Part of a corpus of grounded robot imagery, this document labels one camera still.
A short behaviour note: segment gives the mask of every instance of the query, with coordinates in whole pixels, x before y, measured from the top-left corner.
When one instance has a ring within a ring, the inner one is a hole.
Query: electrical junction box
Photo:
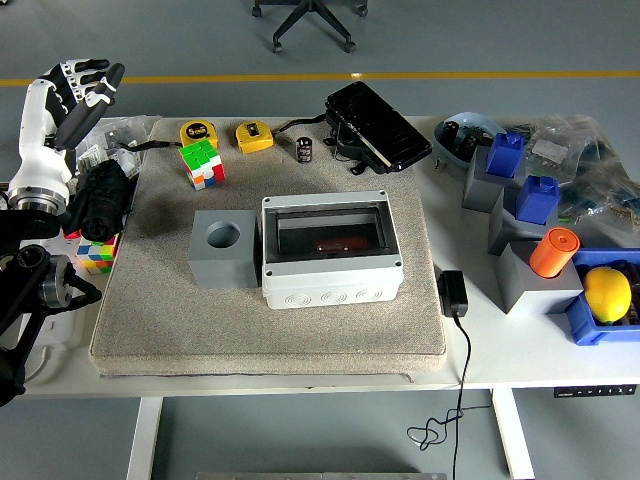
[[[393,300],[404,279],[380,190],[263,199],[262,253],[272,309]]]

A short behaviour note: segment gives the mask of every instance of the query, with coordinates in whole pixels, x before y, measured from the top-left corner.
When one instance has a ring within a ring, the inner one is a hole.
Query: black electronic device
[[[400,172],[431,153],[431,142],[364,82],[329,95],[326,107],[338,153],[376,173]]]

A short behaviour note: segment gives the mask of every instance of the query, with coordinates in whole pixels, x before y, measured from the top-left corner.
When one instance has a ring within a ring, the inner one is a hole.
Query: electronic components
[[[296,160],[298,163],[309,163],[313,160],[313,142],[309,137],[300,137],[296,140]]]

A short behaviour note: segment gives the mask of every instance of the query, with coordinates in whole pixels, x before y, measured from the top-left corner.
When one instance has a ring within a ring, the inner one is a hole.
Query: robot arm
[[[22,165],[9,183],[9,206],[55,216],[69,202],[66,163],[95,126],[124,74],[121,64],[108,71],[107,60],[70,60],[56,65],[27,90],[19,151]]]
[[[24,393],[24,364],[48,315],[82,308],[102,294],[78,277],[66,256],[22,240],[55,237],[69,202],[66,157],[113,103],[124,67],[106,60],[56,65],[27,90],[19,151],[22,165],[0,210],[0,335],[22,314],[31,318],[12,350],[0,348],[0,406]],[[83,295],[72,298],[73,287]]]

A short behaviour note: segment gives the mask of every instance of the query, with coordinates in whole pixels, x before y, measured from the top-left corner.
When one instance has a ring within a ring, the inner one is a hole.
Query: black cable
[[[162,140],[149,140],[148,142],[141,143],[140,145],[136,145],[135,147],[130,147],[126,143],[119,143],[120,147],[124,148],[128,152],[143,152],[145,150],[151,150],[152,148],[166,148],[166,147],[180,147],[182,148],[182,143],[180,142],[165,142]]]
[[[7,194],[0,190],[0,197],[4,199],[7,204],[7,210],[9,210],[11,207],[9,207],[9,197],[7,196]]]
[[[285,124],[284,126],[275,129],[273,132],[271,132],[271,135],[275,137],[277,134],[282,133],[285,130],[295,125],[312,125],[314,123],[323,122],[326,118],[327,118],[327,114],[323,113],[322,115],[318,115],[317,117],[313,117],[313,118],[299,118],[297,120],[291,120],[289,123]]]
[[[453,317],[453,321],[456,324],[456,327],[460,329],[460,331],[462,332],[462,334],[464,335],[467,341],[467,358],[464,362],[464,368],[462,370],[462,376],[460,378],[460,389],[458,390],[458,400],[456,402],[456,408],[450,408],[449,410],[447,410],[445,420],[438,420],[435,417],[431,417],[427,420],[427,423],[425,424],[424,427],[409,427],[407,429],[407,436],[411,440],[413,440],[416,444],[418,444],[421,451],[425,451],[431,445],[440,445],[444,443],[448,436],[447,425],[451,422],[455,422],[456,440],[455,440],[455,447],[454,447],[454,453],[453,453],[453,480],[455,480],[456,463],[458,458],[458,432],[459,432],[458,422],[464,416],[464,412],[466,410],[491,408],[491,406],[493,405],[493,402],[489,403],[489,405],[477,405],[473,407],[462,408],[462,392],[464,389],[464,382],[467,376],[467,369],[469,367],[469,362],[471,361],[471,339],[469,338],[469,335],[464,330],[464,328],[462,328],[458,314],[456,312],[453,312],[452,317]],[[435,428],[435,426],[433,425],[434,423],[441,427],[444,427],[444,435],[442,436],[442,438],[440,438],[441,435],[434,429]],[[411,434],[412,431],[424,432],[424,439],[422,441],[419,441]]]
[[[467,368],[469,367],[469,361],[471,360],[471,339],[467,332],[465,332],[464,328],[460,324],[460,319],[458,318],[457,312],[453,312],[453,321],[456,322],[456,327],[462,332],[464,338],[467,340],[467,360],[464,362],[464,369],[462,370],[462,378],[460,379],[460,390],[458,392],[458,405],[456,408],[456,443],[453,450],[453,480],[456,480],[456,461],[458,459],[458,425],[460,422],[460,418],[462,417],[462,390],[464,388],[464,380],[467,376]]]

